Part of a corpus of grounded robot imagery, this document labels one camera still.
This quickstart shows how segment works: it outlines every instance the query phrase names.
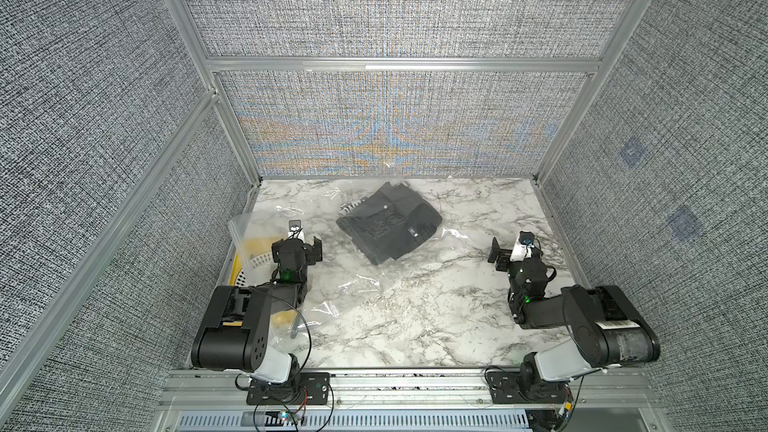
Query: textured gray panel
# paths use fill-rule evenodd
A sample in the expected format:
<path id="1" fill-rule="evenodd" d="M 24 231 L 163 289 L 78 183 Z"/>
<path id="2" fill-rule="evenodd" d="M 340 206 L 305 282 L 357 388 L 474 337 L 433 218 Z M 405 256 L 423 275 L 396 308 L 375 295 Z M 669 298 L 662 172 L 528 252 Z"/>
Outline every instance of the textured gray panel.
<path id="1" fill-rule="evenodd" d="M 211 113 L 24 394 L 10 430 L 146 430 L 189 354 L 249 183 Z"/>
<path id="2" fill-rule="evenodd" d="M 580 73 L 227 72 L 264 175 L 532 174 Z"/>
<path id="3" fill-rule="evenodd" d="M 545 185 L 591 283 L 658 332 L 678 432 L 766 428 L 767 16 L 654 0 Z"/>
<path id="4" fill-rule="evenodd" d="M 0 366 L 192 109 L 162 0 L 0 0 Z"/>
<path id="5" fill-rule="evenodd" d="M 186 0 L 211 55 L 598 56 L 628 0 Z"/>

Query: mounting plate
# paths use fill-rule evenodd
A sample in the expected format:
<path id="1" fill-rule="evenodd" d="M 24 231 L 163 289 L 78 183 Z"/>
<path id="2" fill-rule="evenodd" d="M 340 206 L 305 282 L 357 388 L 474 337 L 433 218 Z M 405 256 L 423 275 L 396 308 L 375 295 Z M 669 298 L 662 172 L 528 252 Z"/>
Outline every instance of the mounting plate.
<path id="1" fill-rule="evenodd" d="M 562 404 L 565 389 L 558 382 L 534 385 L 527 395 L 520 393 L 518 372 L 489 370 L 485 373 L 494 404 Z"/>
<path id="2" fill-rule="evenodd" d="M 324 372 L 302 372 L 299 374 L 299 390 L 306 387 L 306 404 L 307 405 L 325 405 L 328 403 L 328 385 L 331 381 L 331 374 Z M 278 389 L 282 391 L 280 386 L 268 386 L 262 383 L 252 380 L 248 387 L 248 397 L 246 397 L 246 403 L 248 405 L 276 405 L 280 401 L 276 399 L 264 398 L 267 394 L 267 390 L 270 390 L 270 395 L 274 394 L 274 390 Z M 298 405 L 304 401 L 304 393 L 298 394 L 291 402 L 287 404 Z"/>

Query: white label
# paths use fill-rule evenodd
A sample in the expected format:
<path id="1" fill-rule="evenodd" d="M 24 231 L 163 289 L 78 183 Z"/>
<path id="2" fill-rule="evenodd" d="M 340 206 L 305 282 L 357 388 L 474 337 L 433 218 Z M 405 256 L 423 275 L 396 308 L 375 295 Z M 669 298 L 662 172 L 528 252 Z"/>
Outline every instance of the white label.
<path id="1" fill-rule="evenodd" d="M 612 328 L 638 328 L 640 325 L 632 321 L 605 321 L 595 322 L 603 330 L 609 330 Z"/>

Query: clear plastic bag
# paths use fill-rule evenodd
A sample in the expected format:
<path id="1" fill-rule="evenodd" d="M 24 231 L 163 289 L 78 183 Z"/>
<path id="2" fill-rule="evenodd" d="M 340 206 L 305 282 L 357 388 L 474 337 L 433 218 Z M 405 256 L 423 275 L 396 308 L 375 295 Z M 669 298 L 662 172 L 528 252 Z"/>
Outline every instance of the clear plastic bag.
<path id="1" fill-rule="evenodd" d="M 308 267 L 308 293 L 300 308 L 311 329 L 313 347 L 324 337 L 338 335 L 334 323 L 342 314 L 360 307 L 384 311 L 385 292 L 396 282 L 419 281 L 440 264 L 472 253 L 466 247 L 468 237 L 442 219 L 439 204 L 425 198 L 419 201 L 418 190 L 411 194 L 407 188 L 407 182 L 391 178 L 270 180 L 269 187 L 260 191 L 252 213 L 230 221 L 244 269 L 245 280 L 239 284 L 257 285 L 270 279 L 276 267 L 271 257 L 272 243 L 287 236 L 289 220 L 301 220 L 304 242 L 312 245 L 317 237 L 323 249 L 322 261 Z M 390 196 L 377 196 L 381 189 Z M 377 214 L 373 206 L 380 206 L 383 213 Z M 359 215 L 364 207 L 370 213 L 361 220 L 362 226 L 352 234 L 342 229 L 340 222 Z M 417 208 L 424 212 L 421 216 L 408 214 Z M 371 215 L 373 220 L 366 222 L 365 217 Z M 363 250 L 359 240 L 369 230 L 374 233 L 364 237 L 368 243 L 363 247 L 368 250 Z M 377 248 L 379 238 L 385 236 L 390 237 L 390 242 Z M 274 347 L 303 360 L 308 345 L 306 328 L 295 312 L 278 322 L 273 317 L 270 332 Z"/>

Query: marble surface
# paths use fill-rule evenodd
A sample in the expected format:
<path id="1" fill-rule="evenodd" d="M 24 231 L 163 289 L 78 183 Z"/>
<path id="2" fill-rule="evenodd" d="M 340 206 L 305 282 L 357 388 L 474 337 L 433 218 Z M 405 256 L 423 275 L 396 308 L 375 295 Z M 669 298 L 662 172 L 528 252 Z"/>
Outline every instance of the marble surface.
<path id="1" fill-rule="evenodd" d="M 558 270 L 548 295 L 573 284 L 529 180 L 409 179 L 443 223 L 417 250 L 373 266 L 335 220 L 342 204 L 385 181 L 267 180 L 259 192 L 256 216 L 281 227 L 299 218 L 309 243 L 313 235 L 323 241 L 303 306 L 312 332 L 307 367 L 518 364 L 527 352 L 566 339 L 563 328 L 517 326 L 507 276 L 487 263 L 494 236 L 511 247 L 518 231 L 529 230 L 542 241 L 544 262 Z M 300 360 L 306 354 L 305 334 L 290 340 L 277 331 L 273 343 Z"/>

